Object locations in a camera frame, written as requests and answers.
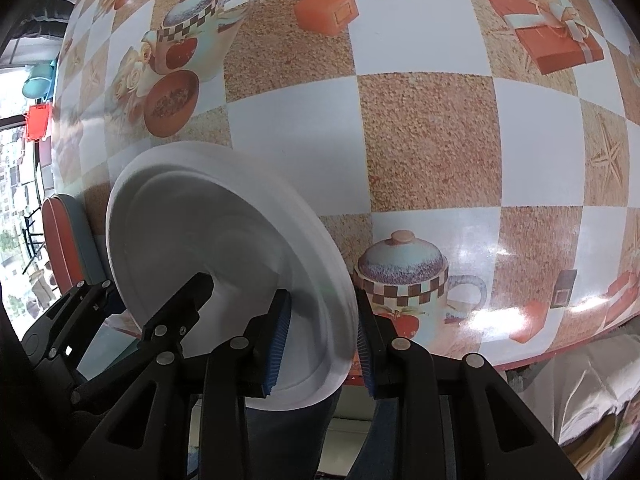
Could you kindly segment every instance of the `bolt head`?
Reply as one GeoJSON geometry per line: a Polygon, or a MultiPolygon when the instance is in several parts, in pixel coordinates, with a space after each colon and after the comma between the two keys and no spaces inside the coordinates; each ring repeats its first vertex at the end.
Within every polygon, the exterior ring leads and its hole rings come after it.
{"type": "Polygon", "coordinates": [[[247,348],[249,346],[249,340],[244,336],[238,336],[233,338],[229,342],[229,346],[234,350],[242,350],[243,348],[247,348]]]}
{"type": "Polygon", "coordinates": [[[154,334],[156,334],[158,337],[162,337],[164,334],[166,334],[166,325],[156,326],[156,328],[154,329],[154,334]]]}
{"type": "Polygon", "coordinates": [[[484,358],[480,354],[469,354],[466,356],[466,364],[472,368],[482,368],[484,365],[484,358]]]}
{"type": "Polygon", "coordinates": [[[391,346],[395,350],[408,350],[411,348],[411,341],[409,341],[405,337],[396,337],[392,342],[391,346]]]}
{"type": "Polygon", "coordinates": [[[170,365],[174,362],[175,355],[172,352],[160,352],[156,357],[156,362],[159,365],[170,365]]]}

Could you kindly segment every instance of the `black metal bracket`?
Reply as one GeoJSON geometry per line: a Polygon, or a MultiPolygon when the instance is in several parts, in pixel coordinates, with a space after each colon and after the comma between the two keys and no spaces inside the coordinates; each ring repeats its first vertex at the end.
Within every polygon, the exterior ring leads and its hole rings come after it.
{"type": "Polygon", "coordinates": [[[582,478],[481,355],[431,355],[373,314],[363,290],[356,298],[369,346],[368,386],[376,398],[399,399],[394,480],[422,480],[426,472],[434,480],[582,478]]]}

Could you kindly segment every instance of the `red basket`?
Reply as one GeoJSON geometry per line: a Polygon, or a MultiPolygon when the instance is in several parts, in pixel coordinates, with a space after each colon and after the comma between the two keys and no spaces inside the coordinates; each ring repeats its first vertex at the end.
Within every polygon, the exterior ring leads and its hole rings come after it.
{"type": "Polygon", "coordinates": [[[27,140],[40,140],[47,133],[51,103],[31,105],[26,115],[27,140]]]}

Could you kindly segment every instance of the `white plate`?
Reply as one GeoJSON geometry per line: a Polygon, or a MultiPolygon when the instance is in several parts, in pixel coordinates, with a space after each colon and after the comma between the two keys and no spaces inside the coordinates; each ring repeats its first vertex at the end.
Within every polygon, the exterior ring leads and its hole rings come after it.
{"type": "Polygon", "coordinates": [[[206,142],[142,153],[111,192],[107,249],[141,326],[194,273],[213,276],[213,296],[182,341],[185,357],[240,335],[276,288],[291,291],[278,383],[266,399],[247,399],[249,407],[310,406],[347,376],[358,318],[346,265],[318,216],[261,162],[206,142]]]}

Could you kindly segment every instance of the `tree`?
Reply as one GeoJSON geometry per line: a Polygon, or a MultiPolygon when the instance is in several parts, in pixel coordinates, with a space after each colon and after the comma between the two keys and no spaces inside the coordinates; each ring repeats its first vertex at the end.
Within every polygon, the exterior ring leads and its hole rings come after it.
{"type": "Polygon", "coordinates": [[[0,250],[10,253],[19,246],[18,237],[10,231],[0,233],[0,250]]]}
{"type": "Polygon", "coordinates": [[[27,309],[24,306],[22,300],[19,300],[15,296],[9,295],[9,305],[7,306],[7,314],[10,317],[20,317],[27,313],[27,309]]]}

